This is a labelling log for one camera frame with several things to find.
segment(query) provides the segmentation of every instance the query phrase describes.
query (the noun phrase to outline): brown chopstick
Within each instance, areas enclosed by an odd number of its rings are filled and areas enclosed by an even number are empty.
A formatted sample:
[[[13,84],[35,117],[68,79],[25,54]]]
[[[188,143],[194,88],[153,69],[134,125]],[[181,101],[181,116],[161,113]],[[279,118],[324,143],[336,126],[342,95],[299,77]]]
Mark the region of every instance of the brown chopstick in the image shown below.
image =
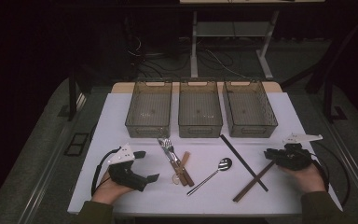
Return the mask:
[[[249,191],[249,189],[252,188],[252,186],[260,180],[260,178],[269,170],[269,168],[272,167],[272,165],[274,164],[274,161],[270,162],[257,176],[255,176],[255,178],[249,182],[249,184],[243,189],[241,190],[241,192],[235,196],[235,198],[232,200],[233,202],[239,202],[240,199],[245,196],[245,194]]]

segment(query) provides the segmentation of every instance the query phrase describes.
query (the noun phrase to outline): person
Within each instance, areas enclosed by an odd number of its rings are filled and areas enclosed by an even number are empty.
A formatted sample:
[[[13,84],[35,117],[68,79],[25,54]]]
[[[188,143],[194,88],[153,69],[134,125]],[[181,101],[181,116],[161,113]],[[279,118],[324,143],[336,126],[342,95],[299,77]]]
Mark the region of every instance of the person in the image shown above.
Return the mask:
[[[330,194],[324,188],[324,181],[315,165],[292,171],[279,167],[287,174],[292,175],[300,189],[304,192],[301,197],[303,224],[355,224],[356,222],[343,213],[336,206]],[[105,173],[102,184],[97,188],[91,201],[85,202],[80,213],[74,218],[72,224],[110,224],[112,209],[115,201],[133,189],[121,186]]]

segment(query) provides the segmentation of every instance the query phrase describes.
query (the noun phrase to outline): plastic bin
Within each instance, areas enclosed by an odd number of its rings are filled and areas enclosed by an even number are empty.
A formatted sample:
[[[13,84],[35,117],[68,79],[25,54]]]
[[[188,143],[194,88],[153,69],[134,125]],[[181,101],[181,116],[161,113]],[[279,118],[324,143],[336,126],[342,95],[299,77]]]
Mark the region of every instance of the plastic bin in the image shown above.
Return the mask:
[[[223,126],[214,78],[182,78],[179,92],[179,136],[217,138]]]
[[[130,137],[169,137],[171,100],[171,78],[138,78],[125,123]]]
[[[278,126],[260,80],[226,78],[223,99],[231,137],[269,138]]]

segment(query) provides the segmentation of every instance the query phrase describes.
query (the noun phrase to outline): sleeve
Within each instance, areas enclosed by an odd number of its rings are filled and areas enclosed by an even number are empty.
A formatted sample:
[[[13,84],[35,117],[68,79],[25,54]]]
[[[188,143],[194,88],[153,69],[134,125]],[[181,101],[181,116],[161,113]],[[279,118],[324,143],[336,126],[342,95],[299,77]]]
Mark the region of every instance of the sleeve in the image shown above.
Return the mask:
[[[303,224],[355,224],[336,206],[325,191],[307,193],[301,197]]]
[[[113,206],[104,203],[84,202],[71,224],[110,224]]]

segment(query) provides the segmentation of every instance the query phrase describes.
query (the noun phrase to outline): metal spoon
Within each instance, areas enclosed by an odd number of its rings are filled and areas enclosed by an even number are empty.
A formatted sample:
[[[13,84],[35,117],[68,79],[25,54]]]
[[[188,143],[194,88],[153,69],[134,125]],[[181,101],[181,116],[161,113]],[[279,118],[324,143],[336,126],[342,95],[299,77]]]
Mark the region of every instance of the metal spoon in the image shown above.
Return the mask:
[[[211,174],[210,176],[208,176],[208,178],[206,178],[204,181],[202,181],[201,183],[199,183],[195,188],[193,188],[191,191],[189,191],[187,193],[187,196],[190,196],[191,194],[193,194],[194,192],[196,192],[197,189],[199,189],[203,184],[205,184],[209,179],[211,179],[214,175],[217,174],[217,172],[219,171],[226,171],[228,170],[232,165],[232,160],[230,158],[224,158],[219,162],[219,165],[217,167],[217,170]]]

